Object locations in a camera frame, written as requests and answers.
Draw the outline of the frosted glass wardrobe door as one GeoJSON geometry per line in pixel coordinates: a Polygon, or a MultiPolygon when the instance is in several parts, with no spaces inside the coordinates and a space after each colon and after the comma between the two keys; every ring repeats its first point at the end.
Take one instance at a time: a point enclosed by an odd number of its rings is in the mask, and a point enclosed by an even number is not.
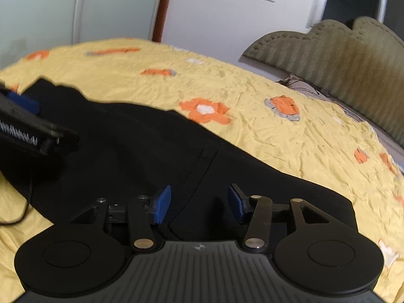
{"type": "Polygon", "coordinates": [[[38,50],[117,37],[149,39],[160,0],[1,0],[1,67],[38,50]]]}

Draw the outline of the olive green padded headboard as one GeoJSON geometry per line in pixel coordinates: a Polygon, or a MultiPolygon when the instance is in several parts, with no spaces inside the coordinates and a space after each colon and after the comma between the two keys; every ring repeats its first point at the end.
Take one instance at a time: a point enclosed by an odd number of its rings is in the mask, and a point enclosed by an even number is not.
{"type": "Polygon", "coordinates": [[[243,53],[325,90],[403,143],[403,40],[367,16],[269,33],[243,53]]]}

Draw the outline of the brown wooden door frame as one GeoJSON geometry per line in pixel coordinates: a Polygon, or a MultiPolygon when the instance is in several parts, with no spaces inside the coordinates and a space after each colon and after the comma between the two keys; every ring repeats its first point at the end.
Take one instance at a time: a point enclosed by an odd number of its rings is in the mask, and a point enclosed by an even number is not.
{"type": "Polygon", "coordinates": [[[166,14],[168,11],[170,0],[160,0],[158,4],[158,9],[156,12],[156,20],[153,28],[152,41],[153,42],[161,42],[162,34],[164,29],[164,23],[166,20],[166,14]]]}

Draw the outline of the yellow floral bed sheet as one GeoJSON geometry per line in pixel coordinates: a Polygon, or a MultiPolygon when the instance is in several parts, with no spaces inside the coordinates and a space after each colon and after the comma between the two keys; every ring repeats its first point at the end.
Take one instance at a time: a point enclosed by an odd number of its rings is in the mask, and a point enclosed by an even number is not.
{"type": "Polygon", "coordinates": [[[41,50],[1,70],[19,92],[40,76],[92,100],[174,110],[269,166],[348,198],[360,233],[386,260],[376,293],[403,301],[403,175],[369,123],[231,64],[137,38],[41,50]]]}

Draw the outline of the black pants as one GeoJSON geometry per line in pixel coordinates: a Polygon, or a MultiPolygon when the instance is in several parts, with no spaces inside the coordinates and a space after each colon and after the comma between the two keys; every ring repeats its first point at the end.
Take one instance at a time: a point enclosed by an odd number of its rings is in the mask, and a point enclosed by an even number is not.
{"type": "Polygon", "coordinates": [[[302,198],[347,226],[357,222],[340,194],[282,173],[174,111],[87,100],[78,90],[39,79],[23,94],[38,116],[63,129],[46,155],[1,140],[1,173],[54,224],[73,219],[98,198],[118,203],[169,185],[172,199],[162,237],[237,240],[227,188],[286,204],[302,198]]]}

